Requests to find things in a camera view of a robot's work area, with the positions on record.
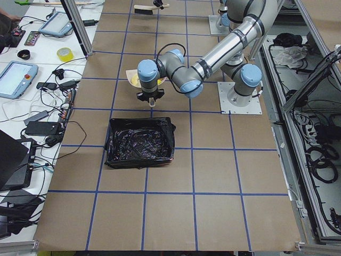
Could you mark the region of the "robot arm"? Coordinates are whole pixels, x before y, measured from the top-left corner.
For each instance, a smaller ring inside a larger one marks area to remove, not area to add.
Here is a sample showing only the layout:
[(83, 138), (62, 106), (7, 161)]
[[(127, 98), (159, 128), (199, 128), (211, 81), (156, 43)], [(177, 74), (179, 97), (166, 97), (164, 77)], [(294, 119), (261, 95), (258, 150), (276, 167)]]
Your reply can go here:
[(234, 81), (228, 100), (236, 106), (248, 105), (260, 84), (262, 72), (256, 65), (245, 63), (243, 50), (272, 27), (278, 14), (278, 2), (221, 1), (220, 12), (227, 19), (228, 35), (191, 67), (184, 65), (184, 55), (178, 49), (138, 64), (142, 89), (136, 95), (139, 100), (153, 107), (164, 95), (157, 81), (165, 77), (178, 93), (194, 98), (202, 92), (203, 82), (220, 69)]

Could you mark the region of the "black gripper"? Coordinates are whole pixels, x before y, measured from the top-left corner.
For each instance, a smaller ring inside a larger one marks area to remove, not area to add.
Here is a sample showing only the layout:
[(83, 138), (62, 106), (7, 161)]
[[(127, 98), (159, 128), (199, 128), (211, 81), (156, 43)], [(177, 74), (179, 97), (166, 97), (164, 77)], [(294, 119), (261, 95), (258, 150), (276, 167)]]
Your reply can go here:
[(153, 98), (153, 100), (156, 101), (157, 99), (162, 98), (164, 94), (165, 94), (164, 89), (156, 89), (154, 92), (145, 92), (145, 91), (138, 92), (136, 94), (136, 97), (140, 101), (150, 102), (150, 98)]

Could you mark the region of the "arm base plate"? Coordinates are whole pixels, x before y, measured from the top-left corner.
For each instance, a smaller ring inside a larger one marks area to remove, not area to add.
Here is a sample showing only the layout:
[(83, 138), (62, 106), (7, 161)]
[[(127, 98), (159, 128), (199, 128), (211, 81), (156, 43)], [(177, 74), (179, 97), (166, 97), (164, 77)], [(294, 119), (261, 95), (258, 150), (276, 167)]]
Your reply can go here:
[(210, 34), (213, 36), (226, 36), (229, 34), (230, 20), (226, 13), (222, 15), (209, 15)]
[(261, 115), (262, 109), (257, 92), (252, 95), (240, 96), (234, 90), (235, 82), (218, 82), (218, 96), (220, 100), (221, 114), (231, 115)]

